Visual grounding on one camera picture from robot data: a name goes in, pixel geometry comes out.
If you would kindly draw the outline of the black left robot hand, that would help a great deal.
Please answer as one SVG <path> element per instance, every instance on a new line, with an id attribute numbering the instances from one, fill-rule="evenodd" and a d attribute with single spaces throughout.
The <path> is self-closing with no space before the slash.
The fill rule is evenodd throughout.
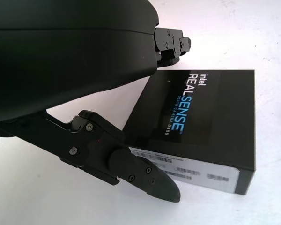
<path id="1" fill-rule="evenodd" d="M 64 123 L 47 110 L 153 75 L 191 48 L 160 28 L 147 0 L 0 0 L 0 137 L 18 137 L 111 185 L 180 201 L 175 182 L 135 156 L 95 112 Z"/>

